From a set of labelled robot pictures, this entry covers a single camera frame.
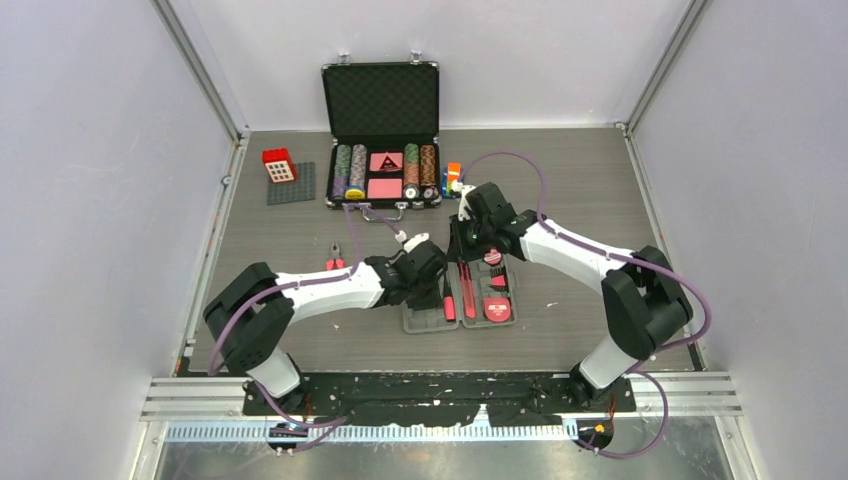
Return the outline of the black electrical tape roll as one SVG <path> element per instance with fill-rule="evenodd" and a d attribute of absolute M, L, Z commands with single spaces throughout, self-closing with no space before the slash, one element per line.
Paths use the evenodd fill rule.
<path fill-rule="evenodd" d="M 492 248 L 484 254 L 483 261 L 490 266 L 498 266 L 502 262 L 502 254 L 497 249 Z"/>

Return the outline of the grey plastic tool case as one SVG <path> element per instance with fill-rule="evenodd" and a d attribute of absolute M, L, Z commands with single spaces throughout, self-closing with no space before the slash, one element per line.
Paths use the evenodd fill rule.
<path fill-rule="evenodd" d="M 499 328 L 515 324 L 517 280 L 507 260 L 494 251 L 482 260 L 451 262 L 437 283 L 429 309 L 402 306 L 402 327 L 408 334 Z"/>

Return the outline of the red triangle dealer button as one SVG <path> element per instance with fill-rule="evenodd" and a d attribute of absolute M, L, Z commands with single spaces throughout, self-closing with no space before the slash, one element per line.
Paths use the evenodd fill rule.
<path fill-rule="evenodd" d="M 369 156 L 369 172 L 393 173 L 400 172 L 403 168 L 404 154 L 400 151 L 374 152 Z"/>

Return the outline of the red handled screwdriver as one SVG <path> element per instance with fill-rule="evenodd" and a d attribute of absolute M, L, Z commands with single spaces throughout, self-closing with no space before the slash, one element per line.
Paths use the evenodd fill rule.
<path fill-rule="evenodd" d="M 442 308 L 445 320 L 453 323 L 456 321 L 455 301 L 448 275 L 442 280 Z"/>

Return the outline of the green red chip row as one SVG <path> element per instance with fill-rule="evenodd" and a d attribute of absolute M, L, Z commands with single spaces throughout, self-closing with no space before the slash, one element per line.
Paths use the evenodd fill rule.
<path fill-rule="evenodd" d="M 420 155 L 419 147 L 409 143 L 404 147 L 403 155 L 403 197 L 415 199 L 420 195 Z"/>

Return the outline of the red toy brick door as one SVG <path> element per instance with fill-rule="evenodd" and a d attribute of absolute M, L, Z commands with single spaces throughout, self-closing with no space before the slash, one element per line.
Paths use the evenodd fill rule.
<path fill-rule="evenodd" d="M 298 178 L 297 169 L 285 147 L 264 150 L 261 161 L 272 184 L 291 183 Z"/>

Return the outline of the blue orange chip row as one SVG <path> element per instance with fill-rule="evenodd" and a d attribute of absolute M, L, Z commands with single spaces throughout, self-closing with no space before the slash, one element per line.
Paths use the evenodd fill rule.
<path fill-rule="evenodd" d="M 361 200 L 366 197 L 365 177 L 367 170 L 367 147 L 363 144 L 356 144 L 352 147 L 349 184 L 345 189 L 344 198 L 346 200 Z"/>

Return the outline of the brown black chip row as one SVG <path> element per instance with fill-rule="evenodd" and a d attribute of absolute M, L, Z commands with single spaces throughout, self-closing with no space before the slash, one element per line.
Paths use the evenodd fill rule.
<path fill-rule="evenodd" d="M 420 186 L 425 199 L 433 199 L 438 195 L 436 185 L 436 149 L 434 145 L 420 147 Z"/>

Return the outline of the red black pliers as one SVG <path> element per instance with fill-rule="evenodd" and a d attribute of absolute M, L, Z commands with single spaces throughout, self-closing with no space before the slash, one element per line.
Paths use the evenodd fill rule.
<path fill-rule="evenodd" d="M 340 270 L 346 267 L 345 261 L 342 258 L 341 250 L 337 242 L 333 242 L 329 249 L 329 258 L 325 263 L 327 271 Z"/>

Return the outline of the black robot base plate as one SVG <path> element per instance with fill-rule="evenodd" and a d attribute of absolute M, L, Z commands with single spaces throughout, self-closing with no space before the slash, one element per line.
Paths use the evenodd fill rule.
<path fill-rule="evenodd" d="M 275 402 L 252 381 L 242 389 L 248 417 L 283 411 L 320 426 L 468 426 L 480 412 L 495 427 L 551 426 L 566 414 L 607 417 L 636 409 L 626 379 L 593 397 L 568 375 L 542 371 L 313 372 Z"/>

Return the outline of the red card deck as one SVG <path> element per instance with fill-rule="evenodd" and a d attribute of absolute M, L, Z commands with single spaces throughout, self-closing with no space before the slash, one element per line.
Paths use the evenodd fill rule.
<path fill-rule="evenodd" d="M 397 199 L 403 197 L 403 180 L 401 178 L 371 178 L 367 182 L 366 196 L 368 199 Z"/>

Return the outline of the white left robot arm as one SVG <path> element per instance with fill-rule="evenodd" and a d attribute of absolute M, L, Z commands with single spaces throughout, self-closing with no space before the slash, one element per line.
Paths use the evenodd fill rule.
<path fill-rule="evenodd" d="M 426 234 L 405 241 L 393 256 L 370 256 L 337 270 L 283 274 L 265 262 L 251 264 L 203 312 L 215 340 L 208 373 L 246 375 L 280 412 L 296 413 L 307 389 L 279 345 L 289 326 L 349 309 L 429 305 L 446 269 L 446 254 Z"/>

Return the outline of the black poker chip case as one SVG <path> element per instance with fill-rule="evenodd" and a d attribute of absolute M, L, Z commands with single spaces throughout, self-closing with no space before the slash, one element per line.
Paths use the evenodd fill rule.
<path fill-rule="evenodd" d="M 325 205 L 339 210 L 359 202 L 374 209 L 393 210 L 398 217 L 404 211 L 435 209 L 442 205 L 442 165 L 440 158 L 440 66 L 414 54 L 402 62 L 353 63 L 341 57 L 321 68 L 321 80 L 329 120 L 332 148 L 324 193 Z M 332 200 L 331 189 L 335 153 L 338 145 L 363 144 L 367 147 L 367 182 L 371 178 L 401 178 L 403 170 L 393 173 L 368 171 L 371 153 L 400 151 L 413 143 L 434 145 L 436 149 L 436 185 L 438 195 L 425 199 Z"/>

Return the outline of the red black bit holder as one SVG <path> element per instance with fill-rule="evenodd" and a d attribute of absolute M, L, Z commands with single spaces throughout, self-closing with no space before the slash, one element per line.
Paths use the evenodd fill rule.
<path fill-rule="evenodd" d="M 501 266 L 490 269 L 490 288 L 499 292 L 509 290 L 507 270 L 505 267 Z"/>

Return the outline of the red tape measure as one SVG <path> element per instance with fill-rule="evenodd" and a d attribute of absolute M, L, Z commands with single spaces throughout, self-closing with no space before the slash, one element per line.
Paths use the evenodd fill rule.
<path fill-rule="evenodd" d="M 483 299 L 484 318 L 492 323 L 505 323 L 512 317 L 512 304 L 506 297 L 485 297 Z"/>

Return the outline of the purple green chip row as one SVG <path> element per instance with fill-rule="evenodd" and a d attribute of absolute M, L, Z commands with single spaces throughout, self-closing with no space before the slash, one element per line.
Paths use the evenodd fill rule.
<path fill-rule="evenodd" d="M 331 189 L 332 200 L 342 200 L 349 185 L 351 172 L 352 147 L 340 144 L 336 148 L 333 185 Z"/>

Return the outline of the dark grey brick baseplate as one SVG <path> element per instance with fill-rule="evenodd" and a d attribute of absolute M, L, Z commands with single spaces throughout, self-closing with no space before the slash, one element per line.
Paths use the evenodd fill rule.
<path fill-rule="evenodd" d="M 268 206 L 312 201 L 316 199 L 316 165 L 301 162 L 295 165 L 298 178 L 292 182 L 273 183 L 268 181 L 266 204 Z"/>

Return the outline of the colourful toy brick stack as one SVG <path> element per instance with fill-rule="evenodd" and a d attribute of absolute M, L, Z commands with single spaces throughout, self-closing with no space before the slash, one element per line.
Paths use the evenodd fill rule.
<path fill-rule="evenodd" d="M 456 182 L 461 182 L 462 165 L 458 162 L 450 162 L 442 171 L 441 192 L 444 198 L 459 198 L 461 187 L 454 188 Z"/>

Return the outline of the red black utility knife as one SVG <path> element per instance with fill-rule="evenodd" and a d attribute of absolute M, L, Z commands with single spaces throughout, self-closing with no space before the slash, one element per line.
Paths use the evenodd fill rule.
<path fill-rule="evenodd" d="M 466 262 L 461 261 L 458 264 L 458 268 L 463 292 L 464 317 L 472 321 L 477 318 L 473 279 L 471 278 L 469 265 Z"/>

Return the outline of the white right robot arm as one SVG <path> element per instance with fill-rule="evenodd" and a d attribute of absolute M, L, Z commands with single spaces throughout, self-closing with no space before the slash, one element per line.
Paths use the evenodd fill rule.
<path fill-rule="evenodd" d="M 614 248 L 570 232 L 544 215 L 517 212 L 492 182 L 452 184 L 459 200 L 451 249 L 472 261 L 492 251 L 550 267 L 589 287 L 603 301 L 607 334 L 566 381 L 569 399 L 596 410 L 611 386 L 648 360 L 692 319 L 693 308 L 666 256 L 646 246 Z"/>

